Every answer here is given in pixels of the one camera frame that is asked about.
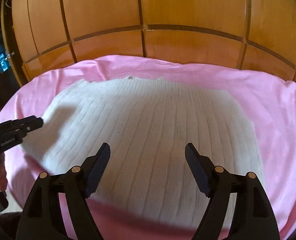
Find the person's left hand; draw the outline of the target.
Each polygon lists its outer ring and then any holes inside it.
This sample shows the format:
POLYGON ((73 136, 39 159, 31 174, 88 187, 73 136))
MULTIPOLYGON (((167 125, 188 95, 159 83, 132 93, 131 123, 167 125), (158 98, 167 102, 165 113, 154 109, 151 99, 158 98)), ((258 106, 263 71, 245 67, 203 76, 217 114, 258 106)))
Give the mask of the person's left hand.
POLYGON ((0 192, 4 192, 7 188, 7 172, 5 169, 5 154, 0 154, 0 192))

